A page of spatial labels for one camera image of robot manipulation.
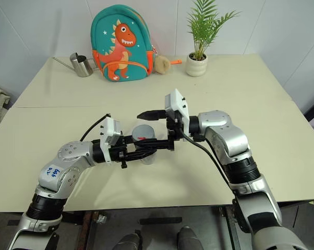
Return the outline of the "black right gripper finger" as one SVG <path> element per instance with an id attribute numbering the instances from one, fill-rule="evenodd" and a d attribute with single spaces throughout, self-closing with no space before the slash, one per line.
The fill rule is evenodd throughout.
<path id="1" fill-rule="evenodd" d="M 142 119 L 142 120 L 147 120 L 147 121 L 166 119 L 166 111 L 165 110 L 149 110 L 149 111 L 145 111 L 138 114 L 137 118 Z"/>
<path id="2" fill-rule="evenodd" d="M 148 149 L 171 149 L 169 140 L 144 139 L 134 142 L 137 147 Z"/>

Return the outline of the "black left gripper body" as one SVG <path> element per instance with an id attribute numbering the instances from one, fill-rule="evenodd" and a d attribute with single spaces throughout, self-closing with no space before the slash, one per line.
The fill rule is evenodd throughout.
<path id="1" fill-rule="evenodd" d="M 112 161 L 121 163 L 121 168 L 126 169 L 127 166 L 127 145 L 125 141 L 120 140 L 114 146 L 109 149 L 110 157 Z"/>

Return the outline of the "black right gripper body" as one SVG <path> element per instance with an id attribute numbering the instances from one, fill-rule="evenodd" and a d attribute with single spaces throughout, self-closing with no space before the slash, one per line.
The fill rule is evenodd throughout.
<path id="1" fill-rule="evenodd" d="M 174 142 L 183 139 L 184 124 L 182 122 L 181 114 L 175 114 L 175 118 L 167 117 L 167 139 L 168 139 L 168 150 L 174 151 Z"/>

